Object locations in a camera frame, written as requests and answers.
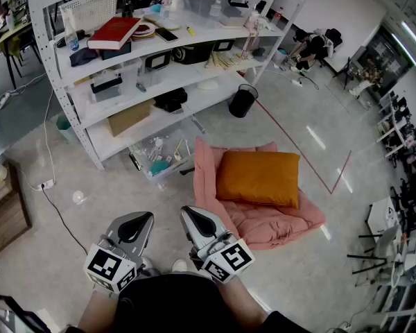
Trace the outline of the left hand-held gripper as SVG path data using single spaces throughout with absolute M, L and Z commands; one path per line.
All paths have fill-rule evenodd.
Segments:
M 152 212 L 133 212 L 113 220 L 85 260 L 87 277 L 110 293 L 120 294 L 144 269 L 141 257 L 154 224 Z

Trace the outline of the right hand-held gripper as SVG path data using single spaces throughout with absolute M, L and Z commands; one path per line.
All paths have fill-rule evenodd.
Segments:
M 190 258 L 198 270 L 220 283 L 228 283 L 255 262 L 243 239 L 226 231 L 221 219 L 195 206 L 181 208 L 181 222 L 187 239 L 193 244 Z M 217 237 L 209 243 L 209 237 Z

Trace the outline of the orange pillow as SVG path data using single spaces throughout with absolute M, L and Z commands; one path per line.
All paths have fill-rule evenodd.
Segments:
M 300 156 L 270 151 L 228 151 L 216 173 L 221 200 L 299 208 Z

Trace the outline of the person's left forearm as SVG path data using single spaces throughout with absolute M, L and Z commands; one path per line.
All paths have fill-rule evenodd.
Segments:
M 94 289 L 77 324 L 84 333 L 111 333 L 119 296 L 104 289 Z

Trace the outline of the white metal shelving unit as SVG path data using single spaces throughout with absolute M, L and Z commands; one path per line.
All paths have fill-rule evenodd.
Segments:
M 264 13 L 257 11 L 261 15 L 258 45 L 249 54 L 249 58 L 243 60 L 242 50 L 249 35 L 248 29 L 244 27 L 245 24 L 241 28 L 220 26 L 212 28 L 196 26 L 187 21 L 178 22 L 167 17 L 168 0 L 162 0 L 162 8 L 159 12 L 153 12 L 150 8 L 133 10 L 132 17 L 140 18 L 140 24 L 149 22 L 157 28 L 166 28 L 176 35 L 178 40 L 166 42 L 155 35 L 154 38 L 132 41 L 130 37 L 127 41 L 131 42 L 130 53 L 107 60 L 102 60 L 99 54 L 97 59 L 86 65 L 72 67 L 69 59 L 71 54 L 64 40 L 64 19 L 60 12 L 60 6 L 68 1 L 72 0 L 28 0 L 31 22 L 53 91 L 80 143 L 98 169 L 103 169 L 104 162 L 113 155 L 126 149 L 129 150 L 129 145 L 187 117 L 195 117 L 198 112 L 230 99 L 239 85 L 246 84 L 243 77 L 246 71 L 252 70 L 256 78 L 262 75 L 277 52 L 277 45 L 283 41 L 288 32 L 286 28 L 278 28 L 275 24 L 268 22 Z M 189 34 L 187 26 L 194 30 L 195 36 Z M 94 31 L 76 31 L 79 50 L 87 47 L 88 39 L 100 27 Z M 163 69 L 147 70 L 145 68 L 145 57 L 152 53 L 172 51 L 178 46 L 225 39 L 235 39 L 234 46 L 229 52 L 242 59 L 239 65 L 231 69 L 224 70 L 221 67 L 206 69 L 206 62 L 183 65 L 172 59 Z M 269 39 L 273 39 L 275 45 L 262 56 L 257 56 L 259 43 Z M 135 58 L 142 60 L 136 88 L 113 99 L 91 103 L 92 75 Z M 168 113 L 154 105 L 147 118 L 120 135 L 112 136 L 108 117 L 181 87 L 188 96 L 187 102 L 182 105 L 181 112 Z

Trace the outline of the brown wooden cabinet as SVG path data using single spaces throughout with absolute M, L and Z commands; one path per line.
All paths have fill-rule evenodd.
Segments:
M 17 168 L 10 162 L 5 162 L 4 166 L 8 170 L 8 175 L 0 183 L 0 252 L 32 228 Z

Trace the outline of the black framed panel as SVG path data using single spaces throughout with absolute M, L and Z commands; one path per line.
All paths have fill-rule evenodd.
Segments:
M 11 296 L 0 295 L 0 333 L 51 333 L 35 313 L 23 310 Z

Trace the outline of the pile of beige slats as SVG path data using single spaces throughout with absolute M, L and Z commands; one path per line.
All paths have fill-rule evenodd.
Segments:
M 242 62 L 237 55 L 231 54 L 229 51 L 217 52 L 212 51 L 205 63 L 206 69 L 221 67 L 224 70 L 231 69 Z

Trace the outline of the dark teal box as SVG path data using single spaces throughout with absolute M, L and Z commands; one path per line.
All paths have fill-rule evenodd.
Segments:
M 131 52 L 131 42 L 126 42 L 119 50 L 100 50 L 102 60 L 115 58 Z

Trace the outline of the large dark storage box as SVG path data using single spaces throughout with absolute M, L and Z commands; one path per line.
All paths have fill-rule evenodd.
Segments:
M 216 41 L 200 42 L 178 46 L 171 51 L 171 59 L 183 65 L 193 65 L 208 61 Z

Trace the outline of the dark folded cloth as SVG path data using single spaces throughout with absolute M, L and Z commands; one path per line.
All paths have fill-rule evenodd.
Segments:
M 97 59 L 97 57 L 99 57 L 99 53 L 96 50 L 86 47 L 72 53 L 69 59 L 72 67 L 79 67 Z

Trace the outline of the row of black office chairs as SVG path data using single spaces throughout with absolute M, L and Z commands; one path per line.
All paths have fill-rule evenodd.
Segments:
M 409 236 L 416 230 L 416 173 L 411 175 L 409 181 L 401 179 L 400 192 L 391 187 L 390 198 L 399 213 L 401 228 Z

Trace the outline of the white perforated plastic basket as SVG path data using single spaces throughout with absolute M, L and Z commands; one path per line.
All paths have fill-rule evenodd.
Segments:
M 75 31 L 94 31 L 116 15 L 117 0 L 72 0 L 60 6 Z

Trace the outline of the flower bouquet in white vase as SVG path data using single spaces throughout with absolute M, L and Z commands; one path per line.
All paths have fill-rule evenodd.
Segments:
M 357 99 L 359 99 L 362 91 L 365 89 L 374 85 L 381 85 L 383 82 L 383 72 L 378 68 L 371 55 L 367 57 L 367 67 L 358 75 L 361 77 L 361 82 L 354 88 L 348 90 L 348 92 Z

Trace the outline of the large clear lidded box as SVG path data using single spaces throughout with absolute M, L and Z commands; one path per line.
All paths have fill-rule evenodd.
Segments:
M 258 0 L 168 0 L 167 17 L 196 26 L 241 28 Z

